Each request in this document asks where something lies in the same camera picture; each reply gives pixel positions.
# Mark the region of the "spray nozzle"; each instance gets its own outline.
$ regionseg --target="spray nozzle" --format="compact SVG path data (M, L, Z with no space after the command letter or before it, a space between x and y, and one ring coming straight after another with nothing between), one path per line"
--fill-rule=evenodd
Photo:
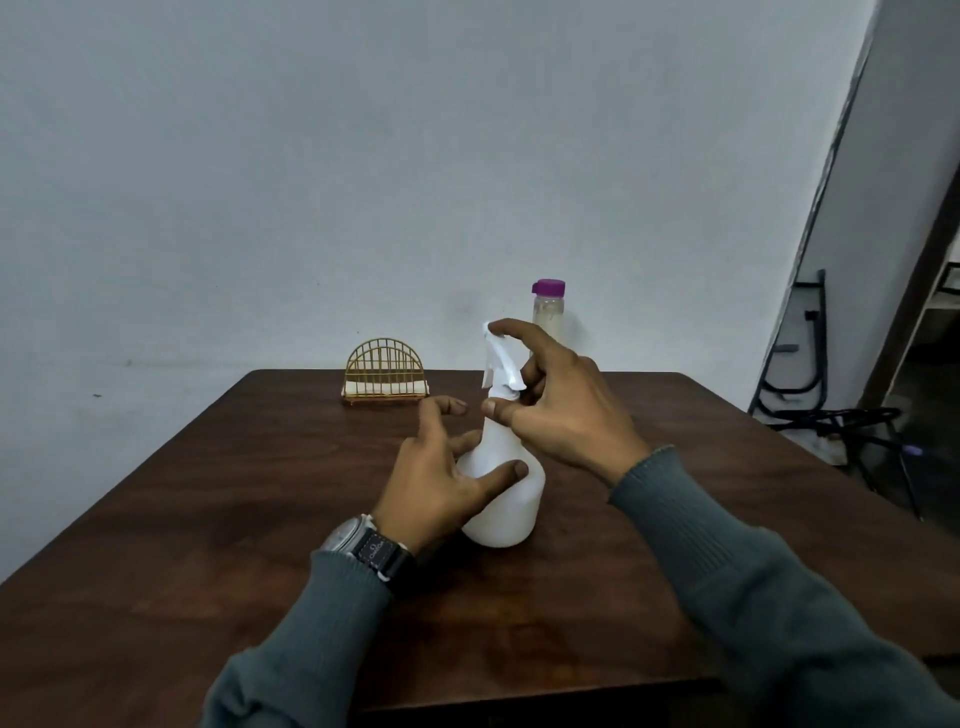
M491 397L515 400L520 392L527 388L520 376L520 369L507 353L503 345L503 336L491 333L488 321L483 325L484 341L487 346L487 366L483 373L483 388L490 387Z

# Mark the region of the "spray bottle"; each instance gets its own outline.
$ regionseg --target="spray bottle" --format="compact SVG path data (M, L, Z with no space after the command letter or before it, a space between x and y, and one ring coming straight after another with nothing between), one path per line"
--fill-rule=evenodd
M491 397L516 400L520 392L526 389L520 370L507 354L503 337L490 333L487 324L483 325L483 330L487 366L482 386L490 387ZM530 472L494 498L490 505L464 526L464 533L481 546L515 546L530 535L540 509L540 495L546 475L543 465L527 451L513 431L489 418L484 419L480 445L457 461L461 473L481 477L511 460L522 460L529 466Z

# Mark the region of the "purple bottle cap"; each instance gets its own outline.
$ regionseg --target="purple bottle cap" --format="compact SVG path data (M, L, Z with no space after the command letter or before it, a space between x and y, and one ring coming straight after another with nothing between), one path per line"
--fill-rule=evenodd
M545 296L548 299L561 299L564 297L566 282L557 279L540 279L534 283L531 293L538 296Z

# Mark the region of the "dark wood tabletop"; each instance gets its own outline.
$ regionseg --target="dark wood tabletop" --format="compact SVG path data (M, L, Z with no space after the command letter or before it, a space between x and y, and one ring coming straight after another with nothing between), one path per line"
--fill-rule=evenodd
M473 406L480 374L430 372ZM640 432L674 443L736 516L778 531L883 637L960 655L960 543L691 379L610 374ZM258 371L0 587L0 725L195 724L227 657L297 598L308 555L369 511L416 407L344 407L341 373ZM654 559L591 477L544 462L533 535L441 552L399 600L359 709L715 674Z

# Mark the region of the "watch strap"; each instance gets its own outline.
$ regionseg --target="watch strap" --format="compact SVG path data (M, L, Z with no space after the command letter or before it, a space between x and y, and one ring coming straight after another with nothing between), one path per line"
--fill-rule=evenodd
M361 537L352 552L357 561L376 571L380 580L388 584L415 562L413 554L403 545L381 536L372 528Z

